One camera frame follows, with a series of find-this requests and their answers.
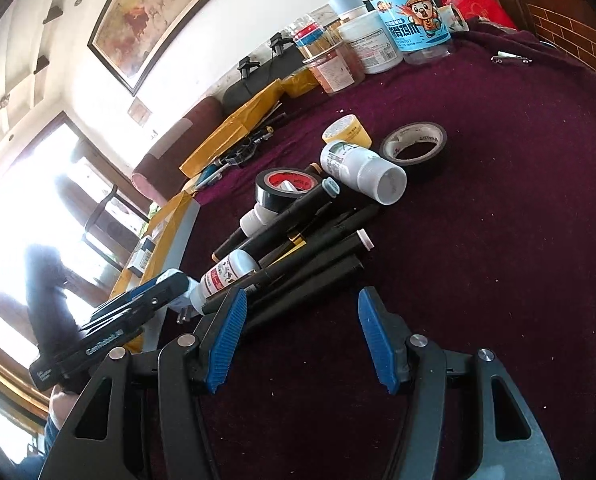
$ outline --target plastic bottle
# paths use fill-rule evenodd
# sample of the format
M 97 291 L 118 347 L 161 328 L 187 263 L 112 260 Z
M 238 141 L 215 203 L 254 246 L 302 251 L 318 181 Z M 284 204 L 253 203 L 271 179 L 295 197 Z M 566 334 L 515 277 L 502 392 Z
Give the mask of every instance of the plastic bottle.
M 407 189 L 405 170 L 356 144 L 326 145 L 320 163 L 329 175 L 382 205 L 395 204 Z
M 422 64 L 449 56 L 449 29 L 433 0 L 370 0 L 405 61 Z
M 256 261 L 245 251 L 236 249 L 200 278 L 200 283 L 191 291 L 191 304 L 203 314 L 203 306 L 209 296 L 237 282 L 253 270 L 260 270 Z

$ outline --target plastic jar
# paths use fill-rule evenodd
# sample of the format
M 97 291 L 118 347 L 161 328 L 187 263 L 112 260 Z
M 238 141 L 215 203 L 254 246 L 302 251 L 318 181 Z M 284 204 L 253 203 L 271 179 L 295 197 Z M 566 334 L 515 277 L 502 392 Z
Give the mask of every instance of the plastic jar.
M 326 145 L 320 163 L 329 175 L 382 205 L 395 204 L 407 189 L 405 170 L 356 144 Z
M 260 270 L 257 262 L 245 251 L 236 249 L 200 278 L 200 283 L 191 291 L 191 304 L 203 314 L 203 306 L 209 296 L 237 282 L 253 270 Z
M 362 63 L 346 43 L 337 43 L 304 63 L 329 95 L 358 85 L 366 77 Z
M 407 63 L 449 56 L 449 29 L 433 0 L 371 0 Z
M 340 37 L 357 54 L 367 74 L 379 74 L 392 69 L 403 60 L 377 10 L 343 23 Z

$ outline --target maroon fabric surface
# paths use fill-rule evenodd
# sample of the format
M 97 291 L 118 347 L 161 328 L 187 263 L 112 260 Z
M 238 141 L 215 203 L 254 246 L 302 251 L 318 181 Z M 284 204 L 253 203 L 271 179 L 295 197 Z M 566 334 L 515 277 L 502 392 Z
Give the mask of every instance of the maroon fabric surface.
M 358 115 L 374 148 L 415 121 L 449 134 L 442 174 L 410 184 L 367 226 L 376 248 L 361 277 L 242 344 L 227 383 L 203 399 L 223 480 L 382 477 L 407 399 L 377 381 L 357 321 L 364 285 L 443 348 L 494 350 L 563 478 L 596 447 L 596 76 L 528 33 L 471 32 L 455 44 L 434 64 L 287 102 L 293 120 L 266 152 L 200 195 L 181 266 L 195 278 L 253 205 L 255 175 L 318 160 L 341 115 Z M 498 50 L 534 63 L 493 65 Z M 163 339 L 178 333 L 169 317 Z M 443 461 L 461 444 L 452 432 Z M 439 478 L 456 478 L 449 469 Z

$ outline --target picture frame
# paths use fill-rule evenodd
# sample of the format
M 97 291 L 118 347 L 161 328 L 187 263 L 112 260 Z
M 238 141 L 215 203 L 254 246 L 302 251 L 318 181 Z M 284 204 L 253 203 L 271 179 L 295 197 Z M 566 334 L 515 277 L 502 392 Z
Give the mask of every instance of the picture frame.
M 89 50 L 133 96 L 171 41 L 209 0 L 107 0 Z

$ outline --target white bottle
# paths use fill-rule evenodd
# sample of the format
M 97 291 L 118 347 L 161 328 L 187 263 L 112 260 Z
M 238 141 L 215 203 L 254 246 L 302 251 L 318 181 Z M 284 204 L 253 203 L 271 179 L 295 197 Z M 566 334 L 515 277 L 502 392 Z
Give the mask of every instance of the white bottle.
M 405 170 L 378 153 L 343 140 L 327 144 L 320 163 L 329 175 L 382 205 L 395 204 L 407 189 Z
M 200 278 L 200 283 L 191 291 L 191 304 L 200 314 L 204 314 L 203 307 L 209 296 L 253 270 L 260 270 L 257 262 L 245 251 L 236 249 Z

